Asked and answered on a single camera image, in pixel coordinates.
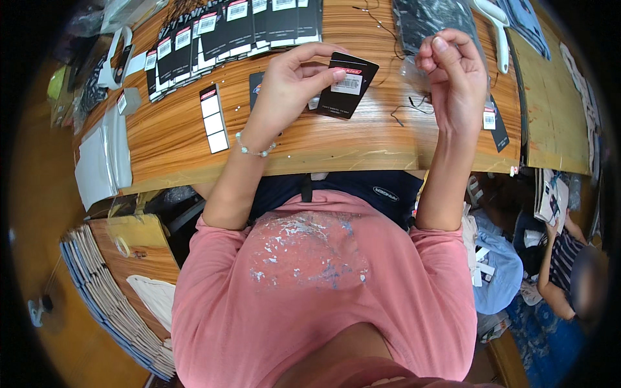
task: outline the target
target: beaded bracelet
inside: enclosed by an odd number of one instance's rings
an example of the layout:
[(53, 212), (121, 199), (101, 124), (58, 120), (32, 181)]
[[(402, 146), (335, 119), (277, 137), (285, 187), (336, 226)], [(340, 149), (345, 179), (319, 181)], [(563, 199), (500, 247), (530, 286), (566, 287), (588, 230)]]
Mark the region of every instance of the beaded bracelet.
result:
[(237, 139), (237, 143), (239, 143), (239, 146), (242, 148), (242, 153), (249, 153), (249, 154), (251, 154), (251, 155), (254, 155), (254, 156), (260, 156), (260, 157), (264, 158), (264, 157), (268, 156), (268, 154), (269, 154), (269, 153), (270, 153), (270, 152), (271, 152), (274, 148), (276, 148), (276, 143), (272, 143), (272, 144), (270, 145), (270, 147), (269, 147), (267, 150), (265, 150), (265, 151), (261, 151), (261, 152), (252, 152), (252, 151), (250, 151), (248, 148), (246, 148), (246, 147), (244, 147), (244, 146), (243, 146), (243, 144), (242, 144), (242, 132), (243, 132), (243, 129), (242, 129), (242, 131), (241, 131), (241, 132), (237, 132), (237, 133), (235, 134), (235, 138)]

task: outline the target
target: black strap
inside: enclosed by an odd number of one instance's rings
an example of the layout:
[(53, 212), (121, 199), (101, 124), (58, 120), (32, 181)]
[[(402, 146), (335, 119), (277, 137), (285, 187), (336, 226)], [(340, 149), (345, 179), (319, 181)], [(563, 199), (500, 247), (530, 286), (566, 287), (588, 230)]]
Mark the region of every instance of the black strap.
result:
[(300, 192), (302, 193), (302, 202), (312, 202), (312, 180), (310, 174), (306, 174), (302, 180)]

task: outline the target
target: navy shorts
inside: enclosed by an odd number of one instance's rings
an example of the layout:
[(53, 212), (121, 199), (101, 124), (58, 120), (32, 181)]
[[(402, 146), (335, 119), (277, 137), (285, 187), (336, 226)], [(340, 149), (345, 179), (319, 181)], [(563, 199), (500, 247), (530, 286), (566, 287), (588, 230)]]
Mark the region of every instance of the navy shorts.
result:
[(421, 179), (400, 170), (337, 171), (323, 181), (311, 181), (310, 174), (264, 176), (256, 189), (249, 219), (254, 222), (298, 194), (310, 202), (311, 189), (336, 190), (363, 199), (407, 230), (422, 184)]

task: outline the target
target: woman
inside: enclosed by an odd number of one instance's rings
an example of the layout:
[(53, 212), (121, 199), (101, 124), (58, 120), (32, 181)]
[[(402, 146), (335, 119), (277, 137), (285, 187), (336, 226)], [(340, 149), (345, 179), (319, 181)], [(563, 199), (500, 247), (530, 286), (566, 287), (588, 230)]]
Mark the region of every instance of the woman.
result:
[(415, 60), (440, 130), (409, 233), (338, 183), (311, 202), (298, 192), (245, 228), (267, 163), (252, 153), (345, 77), (304, 63), (334, 51), (347, 52), (310, 43), (270, 61), (209, 193), (173, 306), (186, 387), (418, 387), (437, 379), (417, 376), (462, 380), (469, 370), (476, 312), (460, 225), (487, 74), (466, 34), (426, 38)]
[(569, 210), (560, 236), (558, 225), (546, 223), (548, 243), (537, 291), (557, 316), (569, 320), (577, 312), (581, 319), (592, 320), (599, 315), (607, 285), (598, 262), (599, 252), (588, 246), (582, 230), (569, 217)]

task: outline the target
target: pink t-shirt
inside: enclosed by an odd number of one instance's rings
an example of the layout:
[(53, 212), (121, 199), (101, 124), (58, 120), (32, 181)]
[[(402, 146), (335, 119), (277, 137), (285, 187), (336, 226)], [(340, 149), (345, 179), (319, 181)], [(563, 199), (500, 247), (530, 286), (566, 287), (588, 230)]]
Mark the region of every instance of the pink t-shirt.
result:
[(419, 377), (462, 380), (476, 339), (461, 230), (409, 235), (337, 191), (296, 196), (242, 232), (190, 242), (173, 304), (173, 353), (192, 387), (271, 387), (338, 332), (375, 325)]

